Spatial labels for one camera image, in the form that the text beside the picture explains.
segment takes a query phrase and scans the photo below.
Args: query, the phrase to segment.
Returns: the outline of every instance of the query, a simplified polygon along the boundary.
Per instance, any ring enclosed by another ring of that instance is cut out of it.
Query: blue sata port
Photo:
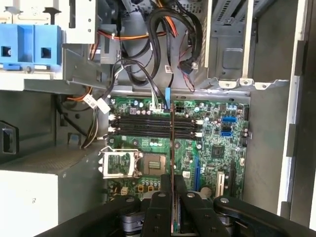
[[[231,116],[222,117],[222,121],[223,122],[237,122],[237,118],[236,117],[231,117]]]
[[[222,137],[231,137],[233,135],[232,132],[221,132]]]

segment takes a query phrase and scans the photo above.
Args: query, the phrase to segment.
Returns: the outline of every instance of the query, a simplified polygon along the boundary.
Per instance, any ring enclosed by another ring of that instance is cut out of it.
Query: white label
[[[97,106],[104,114],[108,113],[111,110],[110,106],[108,106],[108,104],[105,103],[105,101],[102,98],[98,99]]]
[[[190,178],[190,172],[189,171],[182,171],[182,176],[183,176],[183,178]]]
[[[165,65],[164,69],[165,69],[166,73],[173,73],[172,67],[170,67],[169,65]]]
[[[92,95],[87,94],[84,98],[83,101],[88,104],[91,108],[95,108],[98,104],[98,102],[92,97]]]

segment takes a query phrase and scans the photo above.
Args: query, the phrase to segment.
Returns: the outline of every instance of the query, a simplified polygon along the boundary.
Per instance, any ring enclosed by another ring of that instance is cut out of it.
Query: white plastic panel
[[[0,236],[33,237],[58,225],[58,176],[0,171]]]

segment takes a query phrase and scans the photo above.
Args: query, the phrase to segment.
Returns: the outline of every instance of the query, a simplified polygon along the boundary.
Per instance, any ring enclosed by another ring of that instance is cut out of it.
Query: gray metal panel
[[[103,178],[98,159],[98,153],[91,152],[58,175],[59,224],[102,204]]]
[[[19,128],[20,153],[0,154],[0,164],[54,145],[54,110],[51,95],[30,92],[0,92],[0,114]]]
[[[214,9],[212,20],[215,24],[229,24],[232,13],[241,0],[219,0]]]
[[[0,169],[60,174],[88,154],[89,151],[80,150],[78,147],[58,146],[5,163]]]

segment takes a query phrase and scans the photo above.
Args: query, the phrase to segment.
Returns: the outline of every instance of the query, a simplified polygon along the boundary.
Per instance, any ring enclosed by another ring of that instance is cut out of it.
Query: metal rod
[[[251,44],[251,30],[252,30],[252,18],[253,18],[253,4],[254,0],[247,1],[247,14],[245,35],[243,42],[243,62],[242,62],[242,75],[241,78],[247,79],[249,70],[249,56],[250,56],[250,44]]]

